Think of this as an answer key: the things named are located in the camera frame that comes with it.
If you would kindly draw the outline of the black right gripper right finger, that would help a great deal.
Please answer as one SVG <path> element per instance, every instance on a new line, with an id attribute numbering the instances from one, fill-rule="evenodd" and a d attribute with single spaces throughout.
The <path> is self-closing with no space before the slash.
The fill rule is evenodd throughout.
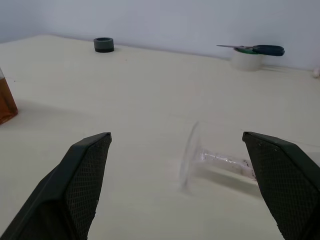
<path id="1" fill-rule="evenodd" d="M 274 136 L 242 136 L 260 193 L 285 240 L 320 240 L 320 166 Z"/>

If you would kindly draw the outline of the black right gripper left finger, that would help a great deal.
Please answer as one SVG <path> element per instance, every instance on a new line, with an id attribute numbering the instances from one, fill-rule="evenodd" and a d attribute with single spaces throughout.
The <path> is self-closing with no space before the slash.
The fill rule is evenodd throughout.
<path id="1" fill-rule="evenodd" d="M 0 240 L 88 240 L 112 135 L 74 143 L 35 187 Z"/>

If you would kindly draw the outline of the wine glass with brown liquid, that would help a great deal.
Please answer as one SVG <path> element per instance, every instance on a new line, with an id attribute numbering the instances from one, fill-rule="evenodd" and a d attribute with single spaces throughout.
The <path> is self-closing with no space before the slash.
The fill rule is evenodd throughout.
<path id="1" fill-rule="evenodd" d="M 239 128 L 196 121 L 180 163 L 179 189 L 189 192 L 193 180 L 206 180 L 258 197 L 256 175 L 242 135 Z"/>

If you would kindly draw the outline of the clear plastic bottle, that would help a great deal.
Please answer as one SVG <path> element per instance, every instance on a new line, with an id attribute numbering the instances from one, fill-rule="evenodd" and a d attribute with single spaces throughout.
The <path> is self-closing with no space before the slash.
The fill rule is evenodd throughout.
<path id="1" fill-rule="evenodd" d="M 12 92 L 0 68 L 0 125 L 14 118 L 18 112 Z"/>

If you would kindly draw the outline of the white tape roll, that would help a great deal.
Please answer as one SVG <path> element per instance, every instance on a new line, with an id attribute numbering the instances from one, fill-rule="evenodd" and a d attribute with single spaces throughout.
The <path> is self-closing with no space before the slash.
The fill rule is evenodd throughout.
<path id="1" fill-rule="evenodd" d="M 240 71 L 255 72 L 262 67 L 263 57 L 262 54 L 244 54 L 233 49 L 230 65 Z"/>

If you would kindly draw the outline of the dark grey tape roll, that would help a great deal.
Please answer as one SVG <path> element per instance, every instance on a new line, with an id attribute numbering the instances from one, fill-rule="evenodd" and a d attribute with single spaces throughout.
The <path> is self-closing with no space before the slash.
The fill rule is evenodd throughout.
<path id="1" fill-rule="evenodd" d="M 97 53 L 111 53 L 115 50 L 114 40 L 111 37 L 98 37 L 93 43 Z"/>

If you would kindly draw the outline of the small green object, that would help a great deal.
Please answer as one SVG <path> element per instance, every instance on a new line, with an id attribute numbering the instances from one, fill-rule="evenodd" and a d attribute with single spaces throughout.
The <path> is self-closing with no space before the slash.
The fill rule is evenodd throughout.
<path id="1" fill-rule="evenodd" d="M 251 48 L 234 48 L 235 51 L 243 54 L 257 55 Z"/>

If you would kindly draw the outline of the dark blue handled scissors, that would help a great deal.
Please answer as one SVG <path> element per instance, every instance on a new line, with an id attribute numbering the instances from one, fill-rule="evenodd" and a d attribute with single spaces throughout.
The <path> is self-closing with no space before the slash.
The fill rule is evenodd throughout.
<path id="1" fill-rule="evenodd" d="M 254 45 L 254 46 L 234 46 L 234 45 L 217 45 L 217 47 L 233 48 L 233 49 L 246 49 L 260 55 L 281 57 L 285 54 L 285 49 L 278 45 Z"/>

